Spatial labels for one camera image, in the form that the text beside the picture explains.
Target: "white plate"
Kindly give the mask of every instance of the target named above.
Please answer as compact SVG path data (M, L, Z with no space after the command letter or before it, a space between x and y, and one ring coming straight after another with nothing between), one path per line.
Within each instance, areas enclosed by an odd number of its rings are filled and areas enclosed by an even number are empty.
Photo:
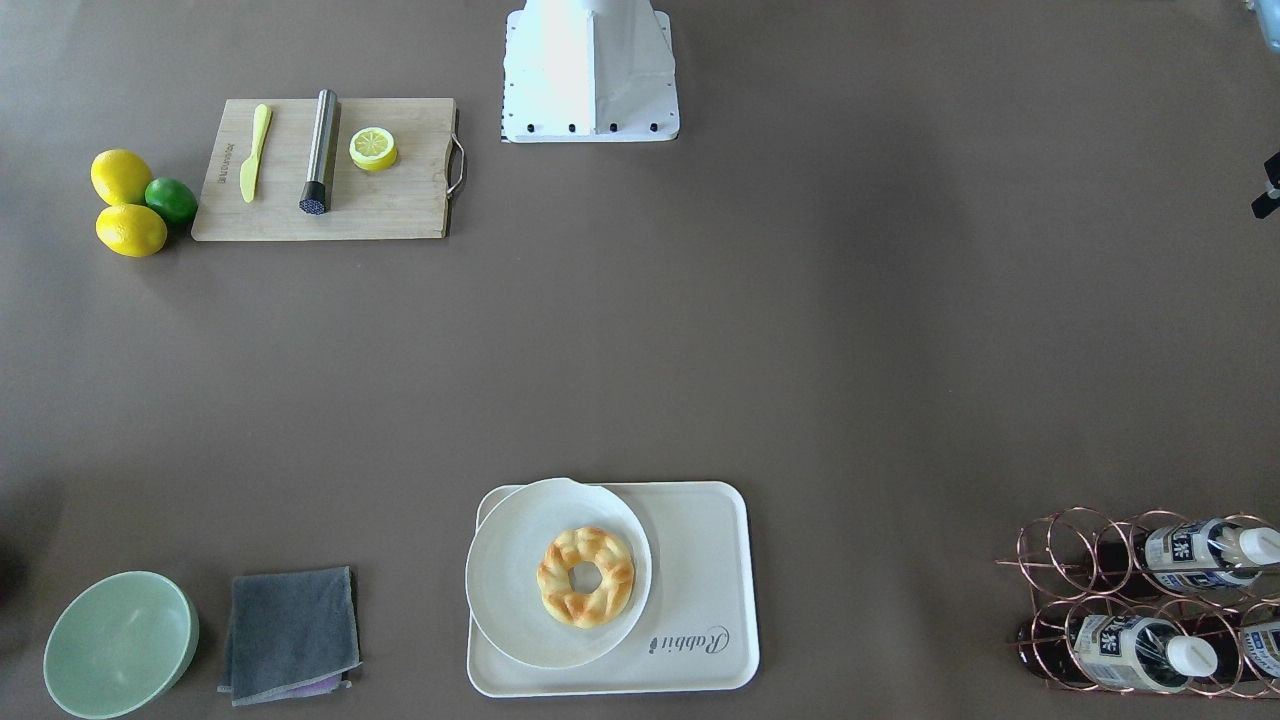
M552 618L536 579L556 536L586 525L622 538L636 571L622 614L589 630ZM626 502L600 487L552 478L512 493L476 529L467 553L467 602L480 632L503 655L534 667L576 667L627 637L649 598L652 575L649 538Z

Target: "gray cloth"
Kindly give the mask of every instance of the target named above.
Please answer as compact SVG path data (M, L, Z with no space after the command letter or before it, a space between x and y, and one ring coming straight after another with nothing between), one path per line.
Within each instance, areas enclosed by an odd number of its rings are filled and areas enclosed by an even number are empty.
M232 580L232 619L218 692L232 705L326 693L360 665L351 568Z

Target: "lemon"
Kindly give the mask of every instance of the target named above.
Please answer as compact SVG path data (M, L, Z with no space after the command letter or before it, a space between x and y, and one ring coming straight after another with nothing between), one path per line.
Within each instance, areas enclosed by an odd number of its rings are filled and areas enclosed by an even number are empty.
M118 147L93 158L88 177L108 205L141 204L151 182L151 168L142 158Z
M142 193L147 208L156 211L170 225L184 225L196 217L196 193L174 178L156 178Z
M383 128L365 128L351 136L351 159L361 170L376 173L396 164L396 138Z
M168 237L164 218L146 205L111 205L97 215L97 238L120 255L145 258Z

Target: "copper wire rack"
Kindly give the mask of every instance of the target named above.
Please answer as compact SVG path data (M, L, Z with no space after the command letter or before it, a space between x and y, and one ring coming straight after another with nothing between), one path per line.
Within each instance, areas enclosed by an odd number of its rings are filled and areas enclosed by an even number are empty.
M1266 520L1245 514L1226 515L1225 520L1248 528L1274 528ZM1180 694L1207 698L1280 700L1280 678L1260 670L1240 647L1238 628L1251 623L1280 619L1280 570L1263 568L1247 588L1213 589L1201 594L1179 594L1151 582L1146 588L1160 592L1157 597L1129 597L1130 580L1149 577L1138 566L1134 537L1157 528L1190 523L1170 510L1149 510L1123 520L1112 519L1091 507L1070 507L1024 525L1018 533L1012 559L997 565L1018 568L1030 593L1032 615L1011 646L1028 670L1042 671L1051 689L1074 692L1138 693L1144 691L1114 689L1097 683L1080 683L1055 673L1041 655L1048 643L1068 638L1068 626L1085 615L1140 615L1169 620L1181 632L1206 639L1230 637L1236 646L1235 659L1220 659L1217 675L1194 678ZM1100 547L1128 553L1128 568L1103 569ZM1080 674L1088 676L1071 656Z

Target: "bottle label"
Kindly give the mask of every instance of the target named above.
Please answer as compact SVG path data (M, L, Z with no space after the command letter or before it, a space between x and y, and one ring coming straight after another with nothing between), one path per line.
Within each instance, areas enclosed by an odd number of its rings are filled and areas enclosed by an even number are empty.
M1080 625L1073 650L1084 674L1100 685L1114 689L1139 689L1176 692L1153 680L1138 660L1138 633L1143 628L1164 623L1155 618L1116 618L1089 615Z
M1240 644L1258 670L1280 678L1280 621L1240 628Z
M1147 536L1143 547L1147 568L1157 583L1180 593L1196 593L1212 588L1243 588L1253 582L1253 577L1240 578L1220 568L1217 557L1210 550L1210 534L1224 521L1219 519L1202 520L1189 525L1160 528Z

